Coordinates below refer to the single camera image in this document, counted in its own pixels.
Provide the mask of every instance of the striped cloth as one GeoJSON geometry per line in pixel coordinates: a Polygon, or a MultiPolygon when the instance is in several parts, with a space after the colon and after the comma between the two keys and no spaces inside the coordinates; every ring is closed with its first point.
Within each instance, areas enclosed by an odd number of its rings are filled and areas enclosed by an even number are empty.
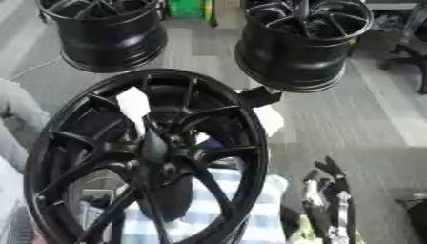
{"type": "MultiPolygon", "coordinates": [[[[240,182],[240,172],[235,170],[210,169],[224,193],[232,199],[240,182]]],[[[277,175],[268,176],[251,216],[241,244],[283,244],[286,242],[280,222],[280,199],[288,186],[277,175]]],[[[193,180],[193,202],[182,218],[167,223],[167,231],[173,242],[185,239],[203,230],[220,213],[219,205],[209,190],[197,179],[193,180]]],[[[136,203],[125,212],[122,243],[157,244],[157,231],[153,222],[141,213],[136,203]]]]}

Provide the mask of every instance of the office floor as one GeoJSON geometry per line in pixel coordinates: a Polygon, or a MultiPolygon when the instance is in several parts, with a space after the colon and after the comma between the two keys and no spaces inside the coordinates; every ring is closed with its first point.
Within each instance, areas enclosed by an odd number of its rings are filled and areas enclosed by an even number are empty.
{"type": "MultiPolygon", "coordinates": [[[[201,20],[169,20],[165,52],[144,68],[199,71],[233,88],[256,86],[236,65],[234,44],[244,21],[230,3],[219,4],[219,28],[201,20]]],[[[270,138],[271,172],[290,179],[284,203],[299,206],[300,180],[312,162],[331,155],[350,176],[357,226],[367,243],[417,244],[404,211],[394,197],[427,189],[427,96],[415,93],[416,68],[377,68],[390,43],[367,33],[347,63],[342,82],[313,94],[285,93],[274,106],[285,127],[270,138]]],[[[54,24],[42,24],[32,1],[0,1],[0,76],[17,73],[58,57],[54,24]]],[[[91,74],[56,62],[17,78],[49,112],[111,74],[91,74]]],[[[31,134],[15,130],[26,144],[31,134]]]]}

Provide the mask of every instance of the cable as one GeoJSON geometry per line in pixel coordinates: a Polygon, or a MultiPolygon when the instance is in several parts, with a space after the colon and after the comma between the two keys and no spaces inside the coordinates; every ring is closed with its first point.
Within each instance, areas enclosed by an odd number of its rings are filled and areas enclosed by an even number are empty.
{"type": "Polygon", "coordinates": [[[43,64],[41,64],[41,65],[37,65],[37,66],[31,67],[31,68],[29,68],[29,69],[27,69],[27,70],[25,70],[25,71],[19,72],[18,74],[16,74],[16,75],[11,79],[11,81],[16,80],[17,78],[21,77],[22,75],[24,75],[24,74],[26,74],[26,73],[28,73],[28,72],[30,72],[30,71],[34,71],[34,70],[37,70],[37,69],[39,69],[39,68],[42,68],[42,67],[48,66],[48,65],[50,65],[50,64],[53,64],[54,62],[58,61],[59,59],[61,59],[61,56],[58,56],[58,57],[56,57],[56,58],[52,59],[52,60],[51,60],[51,61],[49,61],[49,62],[46,62],[46,63],[43,63],[43,64]]]}

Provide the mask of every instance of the rim lip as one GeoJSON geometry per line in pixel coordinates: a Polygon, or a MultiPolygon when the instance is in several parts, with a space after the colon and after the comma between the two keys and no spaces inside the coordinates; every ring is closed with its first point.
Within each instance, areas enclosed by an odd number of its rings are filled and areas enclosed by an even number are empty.
{"type": "Polygon", "coordinates": [[[121,71],[136,69],[137,67],[149,64],[166,49],[166,46],[168,44],[168,35],[166,34],[166,31],[164,30],[163,26],[160,25],[159,28],[163,29],[161,31],[165,32],[164,33],[165,38],[159,43],[157,49],[152,51],[152,53],[150,53],[149,55],[141,55],[139,59],[133,60],[131,62],[123,63],[122,65],[109,66],[109,67],[96,67],[96,66],[86,65],[69,58],[69,56],[64,52],[64,50],[60,51],[61,57],[67,62],[67,64],[71,65],[72,67],[78,70],[86,71],[86,72],[114,73],[114,72],[121,72],[121,71]]]}
{"type": "MultiPolygon", "coordinates": [[[[69,236],[60,236],[62,233],[58,233],[55,231],[61,229],[66,230],[67,228],[58,228],[57,226],[52,228],[48,225],[46,221],[47,218],[43,216],[44,214],[41,212],[36,199],[37,193],[42,188],[40,179],[38,179],[37,176],[41,174],[40,168],[41,166],[43,166],[43,159],[50,142],[50,134],[52,128],[54,128],[58,124],[61,125],[64,121],[64,117],[70,116],[78,107],[83,105],[84,102],[82,102],[82,100],[85,99],[88,93],[106,92],[108,90],[111,90],[112,88],[117,88],[120,85],[128,84],[128,82],[125,82],[127,81],[127,76],[128,78],[132,78],[134,77],[133,75],[143,75],[144,73],[151,72],[163,72],[163,74],[178,75],[187,74],[195,77],[200,77],[202,80],[204,80],[205,84],[209,84],[209,86],[213,87],[215,91],[223,91],[223,94],[225,94],[225,96],[227,96],[231,101],[234,101],[242,109],[241,113],[242,115],[244,115],[244,117],[246,117],[246,120],[249,126],[251,127],[251,133],[254,136],[254,141],[256,141],[256,143],[258,144],[257,146],[259,148],[259,159],[257,162],[254,163],[254,172],[258,174],[258,177],[253,180],[247,180],[247,182],[252,185],[248,186],[248,189],[252,189],[251,191],[248,191],[248,195],[245,195],[244,197],[240,197],[241,199],[233,201],[235,203],[235,206],[239,207],[236,208],[237,210],[234,213],[234,217],[229,221],[221,222],[218,222],[216,219],[202,231],[192,235],[191,237],[174,243],[220,243],[220,241],[222,241],[225,237],[233,234],[233,231],[237,230],[239,226],[247,219],[250,210],[254,206],[255,201],[261,193],[268,165],[267,139],[264,133],[264,129],[260,124],[256,114],[254,113],[252,108],[243,103],[242,99],[239,98],[238,94],[234,90],[209,76],[191,71],[173,69],[152,69],[120,74],[87,88],[75,98],[73,98],[72,101],[67,103],[59,112],[57,112],[56,115],[45,127],[45,129],[41,132],[29,155],[26,173],[24,176],[24,195],[27,200],[32,219],[36,223],[37,227],[40,229],[41,233],[45,237],[47,237],[48,240],[54,241],[54,243],[63,243],[64,239],[69,238],[69,236]]],[[[243,176],[244,174],[242,174],[240,183],[244,179],[243,176]]],[[[239,193],[239,191],[243,193],[241,190],[241,185],[237,189],[236,193],[239,193]]]]}
{"type": "MultiPolygon", "coordinates": [[[[311,7],[311,9],[312,10],[316,9],[321,4],[323,4],[323,3],[319,3],[315,6],[313,6],[313,7],[311,7]]],[[[250,11],[249,11],[250,8],[245,9],[245,16],[246,16],[246,19],[248,22],[256,24],[257,26],[264,29],[265,31],[271,31],[275,34],[284,36],[285,41],[287,39],[288,40],[294,39],[297,41],[308,41],[308,42],[319,42],[319,43],[340,43],[340,42],[347,42],[347,41],[349,41],[355,37],[360,36],[362,33],[366,32],[368,29],[370,29],[374,23],[374,14],[372,13],[372,11],[364,3],[359,2],[358,4],[362,8],[362,10],[366,11],[366,13],[367,13],[367,22],[366,22],[365,26],[363,28],[361,28],[359,31],[357,31],[351,35],[343,36],[343,37],[334,37],[334,38],[303,37],[303,36],[298,36],[298,35],[294,35],[294,34],[289,34],[289,33],[286,33],[284,31],[281,31],[281,30],[269,28],[269,27],[265,26],[264,24],[262,24],[261,22],[259,22],[256,18],[254,18],[253,16],[250,15],[250,11]]]]}
{"type": "Polygon", "coordinates": [[[294,93],[313,93],[313,92],[322,92],[324,90],[330,89],[337,83],[341,81],[342,76],[345,73],[346,64],[345,62],[342,65],[341,71],[331,79],[326,80],[326,82],[320,82],[319,85],[314,86],[292,86],[288,85],[285,82],[280,80],[272,80],[266,78],[264,75],[259,72],[250,69],[246,62],[244,61],[243,56],[240,54],[239,46],[240,42],[238,42],[234,47],[234,59],[240,69],[242,69],[247,75],[249,75],[255,82],[269,88],[278,89],[284,92],[294,92],[294,93]]]}
{"type": "Polygon", "coordinates": [[[45,14],[49,15],[50,17],[56,18],[56,19],[61,19],[61,20],[70,20],[70,21],[79,21],[79,22],[103,22],[103,21],[114,21],[117,20],[119,21],[121,18],[132,18],[134,15],[139,16],[139,15],[144,15],[146,13],[149,13],[152,9],[155,9],[155,6],[157,5],[158,0],[152,0],[151,3],[147,4],[146,6],[144,6],[143,8],[139,9],[139,10],[134,10],[134,11],[130,11],[130,12],[126,12],[126,13],[122,13],[119,15],[115,15],[115,16],[109,16],[109,17],[102,17],[102,18],[96,18],[96,19],[75,19],[75,18],[70,18],[70,17],[66,17],[66,16],[62,16],[59,15],[53,11],[50,11],[49,9],[45,8],[42,4],[44,0],[36,0],[37,6],[38,8],[43,11],[45,14]]]}

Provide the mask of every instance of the white paper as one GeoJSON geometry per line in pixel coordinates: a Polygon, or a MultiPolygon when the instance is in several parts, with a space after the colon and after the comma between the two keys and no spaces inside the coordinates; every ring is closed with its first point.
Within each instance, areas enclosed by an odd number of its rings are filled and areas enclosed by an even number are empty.
{"type": "Polygon", "coordinates": [[[136,87],[123,91],[116,96],[120,111],[134,124],[140,135],[145,134],[142,117],[150,112],[150,102],[147,95],[136,87]]]}

